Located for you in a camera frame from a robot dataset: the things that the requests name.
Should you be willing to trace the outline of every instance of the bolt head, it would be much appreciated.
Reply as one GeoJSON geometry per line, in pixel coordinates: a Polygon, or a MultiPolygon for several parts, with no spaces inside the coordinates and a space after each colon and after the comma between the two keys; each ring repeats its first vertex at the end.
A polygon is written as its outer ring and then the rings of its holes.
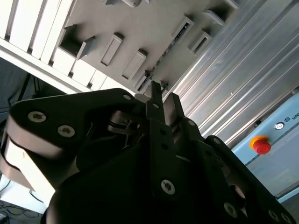
{"type": "Polygon", "coordinates": [[[235,207],[231,203],[225,202],[224,209],[231,217],[233,217],[233,218],[238,217],[238,213],[237,213],[235,207]]]}
{"type": "Polygon", "coordinates": [[[279,218],[278,218],[278,216],[276,215],[275,212],[269,210],[268,213],[271,216],[271,218],[273,218],[276,222],[279,222],[279,218]]]}
{"type": "Polygon", "coordinates": [[[153,104],[153,106],[154,106],[155,108],[157,108],[157,109],[160,108],[158,104],[153,104]]]}
{"type": "Polygon", "coordinates": [[[173,183],[171,183],[169,180],[163,180],[161,182],[161,187],[162,190],[168,195],[174,195],[174,193],[176,192],[173,183]]]}
{"type": "Polygon", "coordinates": [[[28,119],[32,122],[35,122],[35,123],[42,123],[47,119],[47,117],[42,112],[32,111],[28,114],[28,119]]]}
{"type": "Polygon", "coordinates": [[[214,138],[214,142],[216,142],[218,145],[220,145],[220,144],[221,144],[220,140],[219,140],[219,139],[217,139],[217,138],[214,138]]]}
{"type": "Polygon", "coordinates": [[[281,213],[281,217],[288,223],[288,224],[292,224],[292,221],[290,220],[290,218],[284,214],[284,213],[281,213]]]}
{"type": "Polygon", "coordinates": [[[125,99],[127,99],[127,100],[130,100],[131,99],[131,97],[129,96],[129,95],[123,95],[123,97],[125,98],[125,99]]]}
{"type": "Polygon", "coordinates": [[[189,120],[188,123],[192,126],[195,126],[195,123],[192,120],[189,120]]]}
{"type": "Polygon", "coordinates": [[[75,129],[69,125],[61,125],[58,130],[58,134],[65,138],[71,138],[75,135],[75,129]]]}

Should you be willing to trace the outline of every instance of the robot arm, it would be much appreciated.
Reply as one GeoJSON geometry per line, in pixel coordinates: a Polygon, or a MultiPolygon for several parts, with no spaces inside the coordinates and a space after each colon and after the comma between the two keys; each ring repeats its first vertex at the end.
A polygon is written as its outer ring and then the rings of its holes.
{"type": "Polygon", "coordinates": [[[1,170],[48,206],[43,223],[285,223],[291,215],[179,97],[122,89],[23,101],[10,111],[1,170]]]}

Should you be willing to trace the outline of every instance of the red button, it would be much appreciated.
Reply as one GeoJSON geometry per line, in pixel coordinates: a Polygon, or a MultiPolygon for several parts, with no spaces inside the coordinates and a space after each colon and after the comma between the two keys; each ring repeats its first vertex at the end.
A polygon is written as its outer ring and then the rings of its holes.
{"type": "Polygon", "coordinates": [[[271,151],[271,145],[266,139],[257,140],[255,143],[253,143],[253,148],[259,155],[265,155],[271,151]]]}

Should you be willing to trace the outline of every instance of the cable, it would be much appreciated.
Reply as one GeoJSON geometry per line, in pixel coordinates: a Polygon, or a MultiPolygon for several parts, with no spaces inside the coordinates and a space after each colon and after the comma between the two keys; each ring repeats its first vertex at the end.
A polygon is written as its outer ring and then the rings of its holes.
{"type": "Polygon", "coordinates": [[[4,189],[7,188],[7,187],[9,186],[10,182],[11,182],[11,181],[9,180],[9,182],[7,183],[7,185],[6,185],[4,188],[2,188],[2,190],[0,190],[0,193],[1,193],[2,191],[4,191],[4,189]]]}
{"type": "Polygon", "coordinates": [[[43,201],[39,200],[37,197],[35,197],[32,193],[32,190],[29,191],[29,193],[31,194],[31,196],[33,196],[36,200],[38,200],[39,202],[43,203],[43,201]]]}
{"type": "Polygon", "coordinates": [[[27,211],[24,211],[23,215],[26,216],[26,217],[28,217],[28,218],[38,218],[38,217],[40,217],[39,213],[37,214],[37,216],[29,216],[28,214],[26,214],[26,212],[27,211]]]}
{"type": "Polygon", "coordinates": [[[4,208],[7,208],[7,211],[9,212],[9,214],[12,214],[13,216],[20,216],[20,215],[22,215],[22,214],[24,214],[24,210],[23,209],[19,209],[19,208],[16,208],[16,207],[12,207],[12,206],[4,206],[4,208]],[[9,210],[9,208],[13,208],[13,209],[19,209],[19,210],[21,210],[22,212],[20,213],[20,214],[15,214],[15,213],[12,213],[10,210],[9,210]]]}

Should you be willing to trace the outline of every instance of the aluminum profile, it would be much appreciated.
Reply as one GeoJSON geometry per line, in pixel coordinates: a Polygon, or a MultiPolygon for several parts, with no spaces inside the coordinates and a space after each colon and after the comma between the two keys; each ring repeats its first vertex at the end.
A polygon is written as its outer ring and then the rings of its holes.
{"type": "Polygon", "coordinates": [[[234,142],[299,85],[297,1],[246,1],[171,91],[203,136],[234,142]]]}

